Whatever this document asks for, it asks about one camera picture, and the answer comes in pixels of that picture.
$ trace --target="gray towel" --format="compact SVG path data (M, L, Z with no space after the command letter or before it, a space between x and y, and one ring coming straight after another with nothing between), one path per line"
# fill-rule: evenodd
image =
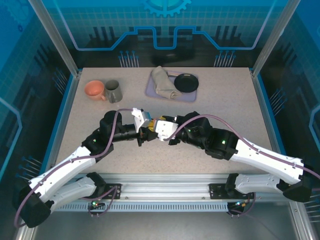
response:
M182 93L178 91L175 85L170 81L167 72L161 66L157 66L152 70L151 76L154 82L154 90L156 94L167 99L176 99L182 95Z

